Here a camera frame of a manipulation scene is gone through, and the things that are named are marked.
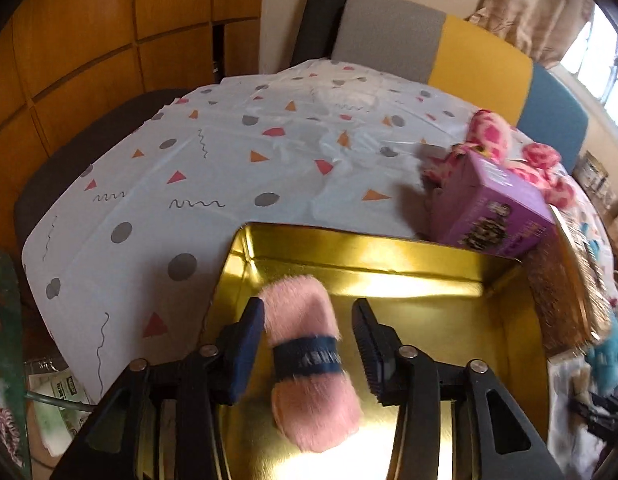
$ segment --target navy blue label band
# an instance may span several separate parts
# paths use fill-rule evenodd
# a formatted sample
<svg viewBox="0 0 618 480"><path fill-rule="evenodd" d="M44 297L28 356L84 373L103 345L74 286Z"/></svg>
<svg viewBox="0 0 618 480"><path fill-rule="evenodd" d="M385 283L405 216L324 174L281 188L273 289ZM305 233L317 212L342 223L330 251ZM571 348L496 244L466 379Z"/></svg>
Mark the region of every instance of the navy blue label band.
<svg viewBox="0 0 618 480"><path fill-rule="evenodd" d="M289 377L342 372L336 338L302 337L273 347L276 381Z"/></svg>

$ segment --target rolled pink cloth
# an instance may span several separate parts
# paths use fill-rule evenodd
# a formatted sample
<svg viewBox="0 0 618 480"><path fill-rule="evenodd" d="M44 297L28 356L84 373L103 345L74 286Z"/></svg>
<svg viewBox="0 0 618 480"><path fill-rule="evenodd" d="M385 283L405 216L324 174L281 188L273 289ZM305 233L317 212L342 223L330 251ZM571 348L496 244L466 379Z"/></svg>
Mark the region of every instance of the rolled pink cloth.
<svg viewBox="0 0 618 480"><path fill-rule="evenodd" d="M260 291L273 348L340 331L329 294L313 276L284 278ZM276 383L271 407L280 431L301 451L323 452L358 431L360 403L346 372L293 376Z"/></svg>

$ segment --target teal plush toy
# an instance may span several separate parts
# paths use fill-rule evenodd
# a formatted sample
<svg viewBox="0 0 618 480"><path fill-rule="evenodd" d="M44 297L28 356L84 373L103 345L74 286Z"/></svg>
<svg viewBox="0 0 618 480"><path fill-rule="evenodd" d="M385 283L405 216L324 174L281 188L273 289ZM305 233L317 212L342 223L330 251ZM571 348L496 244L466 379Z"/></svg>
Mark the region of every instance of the teal plush toy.
<svg viewBox="0 0 618 480"><path fill-rule="evenodd" d="M598 394L606 397L618 386L618 318L611 316L611 333L605 341L589 350L585 360L592 367Z"/></svg>

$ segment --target window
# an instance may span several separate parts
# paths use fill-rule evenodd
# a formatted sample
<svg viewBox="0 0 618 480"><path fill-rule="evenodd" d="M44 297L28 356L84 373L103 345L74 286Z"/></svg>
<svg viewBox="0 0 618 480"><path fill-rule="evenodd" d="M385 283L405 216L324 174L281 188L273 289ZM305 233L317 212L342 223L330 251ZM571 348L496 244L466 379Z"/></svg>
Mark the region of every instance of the window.
<svg viewBox="0 0 618 480"><path fill-rule="evenodd" d="M618 126L618 34L598 6L561 64L600 101Z"/></svg>

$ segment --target metal screw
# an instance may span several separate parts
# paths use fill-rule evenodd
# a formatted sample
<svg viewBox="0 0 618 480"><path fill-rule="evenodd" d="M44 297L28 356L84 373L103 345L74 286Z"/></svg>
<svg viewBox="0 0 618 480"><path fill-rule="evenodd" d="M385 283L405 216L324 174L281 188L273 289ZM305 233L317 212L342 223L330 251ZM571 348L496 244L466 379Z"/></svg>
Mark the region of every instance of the metal screw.
<svg viewBox="0 0 618 480"><path fill-rule="evenodd" d="M200 348L202 357L213 357L218 355L218 347L216 345L202 345Z"/></svg>
<svg viewBox="0 0 618 480"><path fill-rule="evenodd" d="M477 374L484 374L489 369L487 363L484 361L480 361L480 359L474 359L473 361L471 361L469 367Z"/></svg>
<svg viewBox="0 0 618 480"><path fill-rule="evenodd" d="M132 372L141 372L142 370L147 368L148 364L149 363L147 362L147 359L134 359L129 363L129 369Z"/></svg>
<svg viewBox="0 0 618 480"><path fill-rule="evenodd" d="M416 357L416 355L418 355L418 350L415 346L402 345L398 349L398 353L406 359L413 359L414 357Z"/></svg>

